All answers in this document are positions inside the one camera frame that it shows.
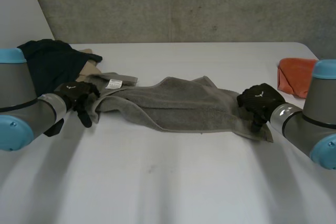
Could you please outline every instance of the orange towel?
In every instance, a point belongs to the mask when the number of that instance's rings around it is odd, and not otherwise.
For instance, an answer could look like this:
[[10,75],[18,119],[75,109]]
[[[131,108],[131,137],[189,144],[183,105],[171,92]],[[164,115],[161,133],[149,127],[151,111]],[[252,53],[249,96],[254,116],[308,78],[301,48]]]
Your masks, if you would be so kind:
[[286,58],[278,68],[278,90],[306,98],[317,60]]

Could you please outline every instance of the white table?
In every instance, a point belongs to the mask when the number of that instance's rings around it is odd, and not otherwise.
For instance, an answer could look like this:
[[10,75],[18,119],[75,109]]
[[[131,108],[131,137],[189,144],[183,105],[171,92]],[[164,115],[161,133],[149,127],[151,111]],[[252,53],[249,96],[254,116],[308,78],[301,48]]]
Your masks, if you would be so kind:
[[[315,58],[298,43],[73,47],[91,48],[104,57],[103,72],[136,76],[139,86],[207,75],[237,92],[276,87],[282,58]],[[60,135],[0,152],[0,223],[336,223],[336,172],[272,133],[273,144],[233,133],[162,133],[117,112],[84,129],[71,115]]]

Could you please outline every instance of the white label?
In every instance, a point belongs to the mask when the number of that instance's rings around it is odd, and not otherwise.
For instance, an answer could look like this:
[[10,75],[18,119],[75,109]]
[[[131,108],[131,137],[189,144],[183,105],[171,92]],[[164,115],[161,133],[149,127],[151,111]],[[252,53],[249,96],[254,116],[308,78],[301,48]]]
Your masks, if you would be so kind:
[[107,89],[119,89],[121,88],[122,81],[118,80],[110,80],[109,84],[107,84],[106,88]]

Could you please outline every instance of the black glove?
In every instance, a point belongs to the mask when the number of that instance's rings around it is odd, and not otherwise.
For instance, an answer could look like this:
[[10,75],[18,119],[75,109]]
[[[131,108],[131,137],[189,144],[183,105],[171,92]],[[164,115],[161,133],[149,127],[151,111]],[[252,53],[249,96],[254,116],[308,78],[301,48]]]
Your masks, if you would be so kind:
[[59,86],[54,93],[62,97],[67,105],[67,110],[72,108],[77,111],[80,121],[86,128],[92,126],[92,121],[85,110],[85,101],[92,93],[99,97],[100,93],[94,84],[83,81],[66,82]]
[[246,89],[237,97],[237,102],[239,107],[253,113],[252,132],[260,131],[263,124],[270,121],[273,111],[286,103],[282,95],[266,83]]

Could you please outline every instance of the gray towel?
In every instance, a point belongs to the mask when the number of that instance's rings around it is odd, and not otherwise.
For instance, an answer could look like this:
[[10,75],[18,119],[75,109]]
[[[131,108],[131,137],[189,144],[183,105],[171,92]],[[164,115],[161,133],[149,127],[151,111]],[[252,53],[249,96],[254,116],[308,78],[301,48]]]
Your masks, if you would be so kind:
[[[106,89],[110,79],[122,80],[123,86]],[[259,133],[250,131],[253,116],[238,107],[239,94],[218,89],[207,76],[193,81],[167,77],[152,87],[134,87],[137,78],[116,73],[96,74],[86,81],[101,91],[101,97],[90,100],[87,106],[95,123],[98,123],[99,112],[118,110],[128,121],[158,131],[232,131],[252,140],[273,142],[266,125]]]

